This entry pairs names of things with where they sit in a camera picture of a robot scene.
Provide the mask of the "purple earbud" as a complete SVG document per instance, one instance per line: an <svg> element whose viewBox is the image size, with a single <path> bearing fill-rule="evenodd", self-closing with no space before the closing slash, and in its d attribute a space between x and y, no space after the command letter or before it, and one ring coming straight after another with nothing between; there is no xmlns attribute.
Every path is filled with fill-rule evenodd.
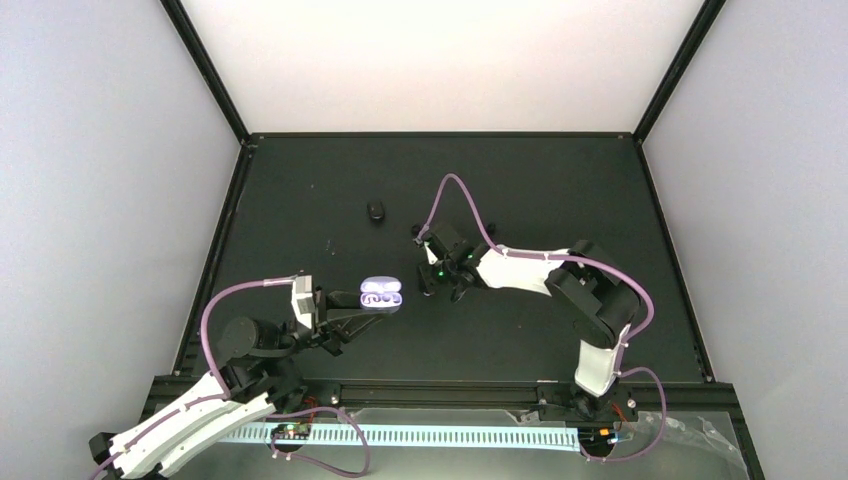
<svg viewBox="0 0 848 480"><path fill-rule="evenodd" d="M360 298L360 303L365 309L383 309L392 305L389 297L375 294L363 294Z"/></svg>

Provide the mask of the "lavender earbud charging case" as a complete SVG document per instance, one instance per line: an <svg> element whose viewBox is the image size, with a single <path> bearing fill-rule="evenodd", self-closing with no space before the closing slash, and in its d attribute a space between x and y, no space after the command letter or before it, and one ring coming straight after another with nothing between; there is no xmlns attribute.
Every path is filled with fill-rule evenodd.
<svg viewBox="0 0 848 480"><path fill-rule="evenodd" d="M397 311L403 304L402 282L391 276L371 276L360 284L360 307L370 311Z"/></svg>

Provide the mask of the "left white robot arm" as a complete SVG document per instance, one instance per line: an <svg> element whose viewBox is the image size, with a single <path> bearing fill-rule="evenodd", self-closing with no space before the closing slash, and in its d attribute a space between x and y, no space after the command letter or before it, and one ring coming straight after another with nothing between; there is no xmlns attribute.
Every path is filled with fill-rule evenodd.
<svg viewBox="0 0 848 480"><path fill-rule="evenodd" d="M231 294L256 288L287 287L292 318L281 326L236 318L225 328L216 360L209 339L211 313ZM319 348L338 356L342 345L396 312L401 284L370 277L354 292L326 291L309 275L254 280L216 294L201 315L200 340L208 370L175 400L121 433L95 435L89 448L98 479L169 479L186 463L230 433L260 420L293 421L300 434L307 418L335 416L368 444L361 427L345 412L307 399L308 388L293 362L304 350Z"/></svg>

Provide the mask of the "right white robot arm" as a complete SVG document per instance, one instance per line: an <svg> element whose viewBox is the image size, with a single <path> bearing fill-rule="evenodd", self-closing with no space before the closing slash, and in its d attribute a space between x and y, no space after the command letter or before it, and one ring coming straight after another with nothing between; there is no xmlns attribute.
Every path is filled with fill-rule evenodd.
<svg viewBox="0 0 848 480"><path fill-rule="evenodd" d="M448 285L453 302L475 288L522 290L563 304L580 340L571 408L585 419L608 408L626 337L643 299L613 267L600 266L594 257L600 250L593 243L580 241L553 252L512 250L474 244L449 225L418 229L414 242L426 255L417 267L419 289L426 296Z"/></svg>

